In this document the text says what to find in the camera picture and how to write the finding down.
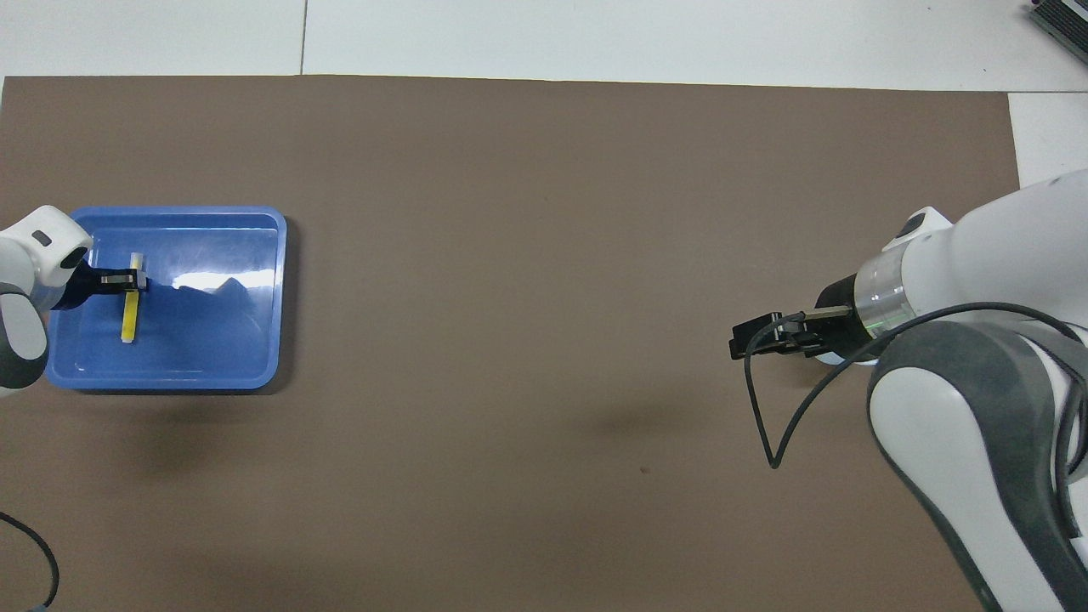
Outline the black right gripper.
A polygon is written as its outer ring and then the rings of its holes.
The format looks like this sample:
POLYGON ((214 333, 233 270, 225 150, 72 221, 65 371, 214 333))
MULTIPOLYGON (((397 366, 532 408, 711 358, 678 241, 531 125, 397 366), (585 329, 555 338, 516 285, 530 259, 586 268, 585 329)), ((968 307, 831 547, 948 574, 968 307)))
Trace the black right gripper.
MULTIPOLYGON (((846 307, 844 316, 834 316, 816 321, 816 334, 821 336, 828 352, 841 358, 856 354, 860 348, 873 341, 871 334, 860 321, 856 313, 855 284, 858 276, 846 276, 834 281, 819 294, 816 309, 832 309, 846 307)), ((804 314, 782 314, 772 311, 751 318, 741 325, 732 326, 732 336, 729 341, 729 352, 732 360, 742 360, 749 356, 762 354, 803 354, 811 358, 821 354, 820 343, 796 343, 781 341, 781 338, 798 333, 804 329, 804 314), (755 341, 757 345, 750 348, 747 344, 755 341)))

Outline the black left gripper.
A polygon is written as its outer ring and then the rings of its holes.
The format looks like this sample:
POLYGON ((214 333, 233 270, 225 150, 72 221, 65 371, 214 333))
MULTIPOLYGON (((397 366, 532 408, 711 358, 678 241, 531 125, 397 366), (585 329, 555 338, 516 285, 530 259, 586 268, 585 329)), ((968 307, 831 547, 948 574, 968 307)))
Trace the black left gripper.
POLYGON ((122 293, 143 293, 149 287, 144 268, 101 269, 81 260, 59 295, 52 311, 77 309, 92 296, 122 293))

